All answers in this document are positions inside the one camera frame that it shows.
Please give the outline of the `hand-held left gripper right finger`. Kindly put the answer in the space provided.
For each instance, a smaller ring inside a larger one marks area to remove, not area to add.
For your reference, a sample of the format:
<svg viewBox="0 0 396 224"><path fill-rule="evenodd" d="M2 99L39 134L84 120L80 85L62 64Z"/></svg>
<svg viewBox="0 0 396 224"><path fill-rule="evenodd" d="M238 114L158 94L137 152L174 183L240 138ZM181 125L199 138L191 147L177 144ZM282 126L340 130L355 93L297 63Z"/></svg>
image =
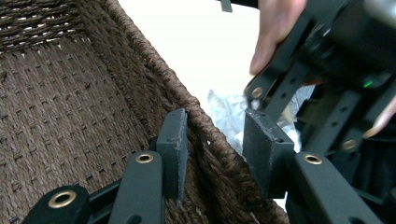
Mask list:
<svg viewBox="0 0 396 224"><path fill-rule="evenodd" d="M264 199L283 199L294 143L268 115L247 109L243 157Z"/></svg>

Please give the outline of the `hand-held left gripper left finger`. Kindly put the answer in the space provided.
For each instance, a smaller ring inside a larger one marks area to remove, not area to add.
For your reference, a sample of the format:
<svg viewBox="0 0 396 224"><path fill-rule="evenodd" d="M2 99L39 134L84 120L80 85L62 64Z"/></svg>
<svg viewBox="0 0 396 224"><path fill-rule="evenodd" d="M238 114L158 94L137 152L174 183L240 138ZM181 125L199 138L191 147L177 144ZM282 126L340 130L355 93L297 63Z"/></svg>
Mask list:
<svg viewBox="0 0 396 224"><path fill-rule="evenodd" d="M168 113L156 141L157 152L163 159L163 192L167 199L181 201L189 156L187 119L184 108Z"/></svg>

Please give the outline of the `white textured cloth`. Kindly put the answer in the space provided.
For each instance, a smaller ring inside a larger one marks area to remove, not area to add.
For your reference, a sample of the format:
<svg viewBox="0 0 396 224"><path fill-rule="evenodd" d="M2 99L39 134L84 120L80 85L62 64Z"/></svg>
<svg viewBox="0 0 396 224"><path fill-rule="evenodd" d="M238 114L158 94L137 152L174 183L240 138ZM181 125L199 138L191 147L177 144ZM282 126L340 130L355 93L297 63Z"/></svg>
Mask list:
<svg viewBox="0 0 396 224"><path fill-rule="evenodd" d="M301 151L300 132L296 128L297 112L313 92L314 87L301 87L292 96L276 124L294 143L294 151ZM210 90L207 95L208 112L213 123L226 136L227 142L241 155L245 125L245 110L248 108L247 97L237 93L224 93Z"/></svg>

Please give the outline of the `brown woven basket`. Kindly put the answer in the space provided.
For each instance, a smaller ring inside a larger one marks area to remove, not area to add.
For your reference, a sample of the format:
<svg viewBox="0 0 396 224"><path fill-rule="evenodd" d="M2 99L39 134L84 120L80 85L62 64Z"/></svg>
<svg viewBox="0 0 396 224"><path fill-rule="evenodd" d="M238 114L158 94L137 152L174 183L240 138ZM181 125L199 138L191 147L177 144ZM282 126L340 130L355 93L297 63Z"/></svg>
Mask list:
<svg viewBox="0 0 396 224"><path fill-rule="evenodd" d="M118 0L0 0L0 224L57 187L119 179L178 108L187 177L166 224L289 224Z"/></svg>

